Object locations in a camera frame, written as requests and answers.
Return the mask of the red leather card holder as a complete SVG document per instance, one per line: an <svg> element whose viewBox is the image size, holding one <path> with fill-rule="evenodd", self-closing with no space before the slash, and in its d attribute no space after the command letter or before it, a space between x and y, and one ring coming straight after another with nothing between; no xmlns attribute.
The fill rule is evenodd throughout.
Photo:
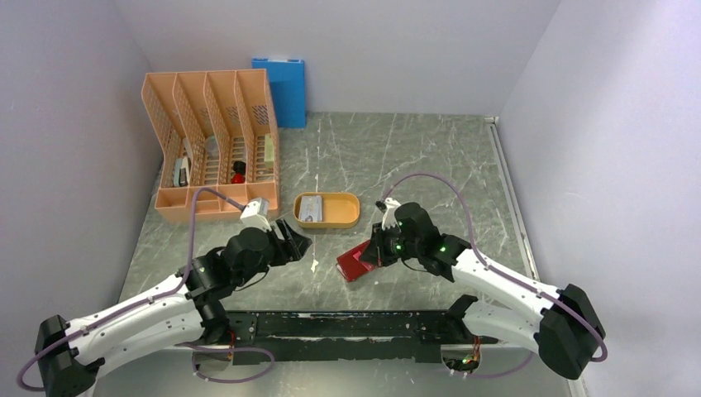
<svg viewBox="0 0 701 397"><path fill-rule="evenodd" d="M336 268L347 283L359 279L376 268L375 265L360 259L369 244L369 241L365 241L336 258Z"/></svg>

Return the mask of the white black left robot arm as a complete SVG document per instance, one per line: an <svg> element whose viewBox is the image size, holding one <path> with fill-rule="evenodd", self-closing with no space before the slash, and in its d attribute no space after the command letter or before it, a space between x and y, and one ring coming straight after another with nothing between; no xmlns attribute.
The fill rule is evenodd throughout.
<svg viewBox="0 0 701 397"><path fill-rule="evenodd" d="M100 375L140 356L185 344L216 344L231 331L222 300L257 274L300 261L309 237L278 219L269 230L246 227L225 246L198 256L144 293L85 318L47 318L35 357L48 396L78 396Z"/></svg>

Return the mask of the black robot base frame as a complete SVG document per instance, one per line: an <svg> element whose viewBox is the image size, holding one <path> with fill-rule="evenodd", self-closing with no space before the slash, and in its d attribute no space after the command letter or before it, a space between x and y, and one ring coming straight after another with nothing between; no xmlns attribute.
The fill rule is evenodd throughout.
<svg viewBox="0 0 701 397"><path fill-rule="evenodd" d="M227 311L228 328L207 332L197 346L234 347L233 363L394 360L440 363L451 348L469 350L475 337L446 310L399 311Z"/></svg>

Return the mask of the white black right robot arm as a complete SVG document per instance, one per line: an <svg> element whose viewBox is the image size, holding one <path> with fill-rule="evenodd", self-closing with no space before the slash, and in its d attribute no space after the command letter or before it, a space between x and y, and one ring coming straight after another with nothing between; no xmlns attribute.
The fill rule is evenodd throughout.
<svg viewBox="0 0 701 397"><path fill-rule="evenodd" d="M387 198L360 259L377 267L415 260L427 273L462 283L497 300L468 295L448 310L446 332L455 342L494 337L537 354L557 375L578 380L586 366L606 355L603 325L589 296L529 279L499 264L465 239L439 232L418 203Z"/></svg>

